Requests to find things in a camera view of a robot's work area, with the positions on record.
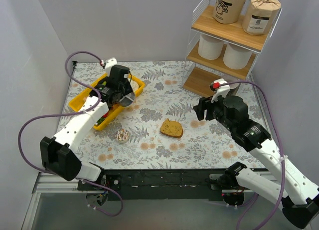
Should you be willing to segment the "dark paper roll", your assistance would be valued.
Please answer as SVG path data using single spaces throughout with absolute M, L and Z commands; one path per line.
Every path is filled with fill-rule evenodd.
M 228 83 L 239 81 L 237 78 L 232 76 L 226 76 L 224 77 L 224 80 Z M 230 84 L 230 90 L 227 95 L 228 96 L 235 95 L 239 89 L 239 86 L 240 86 L 240 83 Z

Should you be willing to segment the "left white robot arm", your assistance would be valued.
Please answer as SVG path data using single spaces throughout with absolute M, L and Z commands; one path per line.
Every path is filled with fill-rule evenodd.
M 129 79 L 130 70 L 114 65 L 110 74 L 100 80 L 86 97 L 81 109 L 66 126 L 52 138 L 44 137 L 40 142 L 41 159 L 47 171 L 70 181 L 86 179 L 95 190 L 105 187 L 106 178 L 101 168 L 81 162 L 75 155 L 80 143 L 98 120 L 118 104 L 128 107 L 135 99 Z

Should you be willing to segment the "brown roll with label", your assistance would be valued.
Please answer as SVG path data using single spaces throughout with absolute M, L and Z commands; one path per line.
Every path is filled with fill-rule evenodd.
M 250 0 L 242 22 L 243 30 L 250 35 L 267 34 L 280 9 L 278 0 Z

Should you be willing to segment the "white paper towel roll front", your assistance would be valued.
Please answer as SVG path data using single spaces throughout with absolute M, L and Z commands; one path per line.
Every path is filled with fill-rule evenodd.
M 198 46 L 198 54 L 204 59 L 215 60 L 220 57 L 224 42 L 201 34 Z

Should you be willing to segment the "white paper towel roll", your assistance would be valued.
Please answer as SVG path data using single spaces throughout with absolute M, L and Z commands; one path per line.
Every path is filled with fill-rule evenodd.
M 224 42 L 201 34 L 198 46 L 198 54 L 204 59 L 215 60 L 220 57 Z
M 223 56 L 224 64 L 230 69 L 242 69 L 247 64 L 253 51 L 234 44 L 227 44 Z

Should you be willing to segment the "brown roll with drawing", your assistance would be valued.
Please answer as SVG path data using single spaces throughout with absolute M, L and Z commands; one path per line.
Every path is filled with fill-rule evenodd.
M 246 0 L 216 0 L 212 17 L 221 24 L 238 21 Z

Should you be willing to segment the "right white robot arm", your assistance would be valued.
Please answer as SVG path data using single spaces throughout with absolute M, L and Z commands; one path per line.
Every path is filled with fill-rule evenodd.
M 276 184 L 236 162 L 226 169 L 226 185 L 232 189 L 248 188 L 272 203 L 286 219 L 304 229 L 319 213 L 319 187 L 287 158 L 282 157 L 270 133 L 250 119 L 248 106 L 239 96 L 202 97 L 194 106 L 198 120 L 216 120 L 229 130 L 232 139 L 258 159 L 277 181 Z

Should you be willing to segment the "white paper towel roll back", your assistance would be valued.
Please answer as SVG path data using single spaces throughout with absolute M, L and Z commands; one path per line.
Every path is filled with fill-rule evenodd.
M 223 56 L 224 64 L 230 69 L 242 69 L 247 64 L 253 51 L 234 44 L 227 44 Z

